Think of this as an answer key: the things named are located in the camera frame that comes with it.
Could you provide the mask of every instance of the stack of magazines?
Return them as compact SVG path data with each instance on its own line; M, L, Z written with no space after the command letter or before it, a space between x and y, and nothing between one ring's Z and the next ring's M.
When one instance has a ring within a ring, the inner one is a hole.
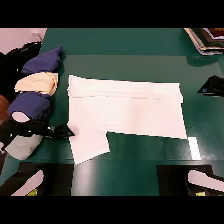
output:
M184 28L202 55L224 52L224 28Z

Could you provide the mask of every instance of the dark blue cloth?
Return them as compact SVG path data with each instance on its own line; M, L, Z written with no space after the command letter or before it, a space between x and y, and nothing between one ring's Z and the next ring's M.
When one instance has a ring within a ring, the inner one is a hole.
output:
M22 73L53 72L61 63L59 57L61 51L62 46L32 58L23 66Z
M50 107L50 95L37 92L19 94L8 108L8 115L13 112L23 112L30 119L41 116Z

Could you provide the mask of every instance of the white wall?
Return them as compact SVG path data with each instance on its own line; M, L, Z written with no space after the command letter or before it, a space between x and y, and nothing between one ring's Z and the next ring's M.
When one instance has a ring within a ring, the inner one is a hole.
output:
M6 54L28 42L38 41L32 33L39 32L44 38L46 30L47 28L0 28L0 52Z

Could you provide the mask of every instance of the green table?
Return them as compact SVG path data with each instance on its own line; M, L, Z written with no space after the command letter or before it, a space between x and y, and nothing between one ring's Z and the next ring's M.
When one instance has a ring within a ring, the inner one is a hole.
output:
M197 138L202 158L192 161L187 140L108 133L110 153L75 166L72 195L158 195L159 164L211 164L214 173L224 177L223 99L197 94L208 77L224 76L223 56L200 56L185 31L177 28L48 29L40 53L58 45L63 46L64 56L52 124L68 120L70 74L178 82L187 135ZM68 140L44 139L26 161L73 163L73 158ZM0 184L18 164L7 158Z

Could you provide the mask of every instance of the table surface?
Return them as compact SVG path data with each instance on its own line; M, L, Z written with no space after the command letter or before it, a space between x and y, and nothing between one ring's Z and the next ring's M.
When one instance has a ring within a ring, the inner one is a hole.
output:
M211 164L214 174L224 177L223 99L197 94L208 77L224 76L223 55L201 56L181 28L49 28L40 53L59 45L64 54L52 124L68 121L70 74L178 82L187 135L197 138L201 155L201 161L192 161L188 140L107 133L110 153L75 166L72 195L158 195L156 165L160 164ZM26 161L74 163L68 140L50 139L44 139ZM6 159L0 185L18 164Z

